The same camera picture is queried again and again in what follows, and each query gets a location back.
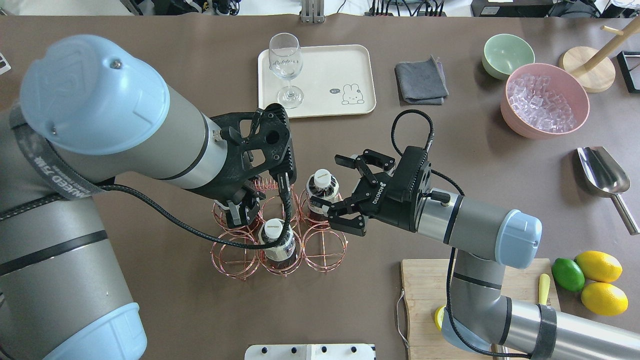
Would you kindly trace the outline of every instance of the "screw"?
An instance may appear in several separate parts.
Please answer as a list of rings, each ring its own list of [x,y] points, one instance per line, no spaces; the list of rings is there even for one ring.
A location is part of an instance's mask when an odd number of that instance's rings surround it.
[[[122,68],[122,61],[115,59],[111,62],[111,64],[109,65],[112,69],[121,69]]]
[[[214,142],[220,142],[222,141],[222,131],[221,130],[214,130],[213,131],[213,141]]]

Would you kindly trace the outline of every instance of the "folded towel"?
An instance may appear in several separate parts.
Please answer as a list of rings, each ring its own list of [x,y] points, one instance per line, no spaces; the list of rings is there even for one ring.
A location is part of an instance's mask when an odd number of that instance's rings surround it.
[[[449,95],[442,64],[432,56],[427,61],[396,65],[396,78],[404,101],[414,105],[442,105]]]

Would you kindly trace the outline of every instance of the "wooden mug stand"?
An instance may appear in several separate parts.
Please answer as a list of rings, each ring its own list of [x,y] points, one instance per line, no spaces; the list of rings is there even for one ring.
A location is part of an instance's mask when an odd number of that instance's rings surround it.
[[[615,34],[600,50],[578,46],[560,56],[559,66],[573,75],[586,92],[603,92],[613,85],[616,68],[608,58],[631,35],[640,31],[640,17],[634,18],[622,30],[602,26],[600,29]]]

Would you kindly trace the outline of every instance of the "brown table surface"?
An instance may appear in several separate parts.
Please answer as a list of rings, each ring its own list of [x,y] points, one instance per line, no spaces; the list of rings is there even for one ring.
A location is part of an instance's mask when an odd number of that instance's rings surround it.
[[[508,32],[528,41],[538,62],[556,64],[567,49],[601,47],[612,35],[603,24],[622,28],[627,20],[591,19],[379,19],[350,15],[303,25],[294,15],[269,17],[0,17],[0,51],[13,69],[0,76],[0,109],[16,100],[29,65],[48,45],[74,34],[107,37],[151,64],[166,82],[209,116],[253,111],[257,106],[257,55],[281,31],[302,45],[361,44],[371,54],[378,104],[366,115],[294,119],[298,174],[331,169],[342,189],[357,173],[339,168],[334,154],[370,148],[394,155],[389,139],[394,117],[419,108],[435,123],[430,160],[474,197],[532,214],[543,223],[537,257],[572,258],[585,250],[616,256],[624,272],[615,282],[629,309],[597,316],[579,296],[560,290],[562,309],[640,332],[640,237],[628,235],[612,202],[586,191],[575,148],[606,146],[629,178],[637,165],[640,101],[629,94],[618,70],[613,86],[591,94],[591,115],[576,133],[529,140],[504,123],[499,99],[504,82],[483,70],[486,39]],[[638,50],[640,38],[621,49]],[[440,57],[450,91],[443,106],[408,106],[399,99],[394,65]],[[427,125],[403,119],[400,144],[423,145]],[[124,174],[120,183],[145,192],[187,223],[215,233],[212,202],[159,181]],[[451,189],[444,181],[434,185]],[[640,218],[640,187],[625,194]],[[378,359],[403,359],[394,324],[400,292],[399,265],[406,258],[448,258],[449,247],[371,221],[365,238],[348,236],[344,263],[320,274],[303,265],[287,278],[261,270],[246,282],[228,279],[211,265],[211,244],[166,221],[137,199],[110,193],[96,199],[148,337],[145,359],[242,359],[261,343],[375,343]]]

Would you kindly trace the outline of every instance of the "green bowl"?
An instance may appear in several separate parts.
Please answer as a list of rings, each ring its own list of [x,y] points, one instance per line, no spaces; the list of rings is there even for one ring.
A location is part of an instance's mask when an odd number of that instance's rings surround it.
[[[484,44],[482,65],[496,79],[507,80],[515,69],[535,61],[531,46],[515,35],[494,35]]]

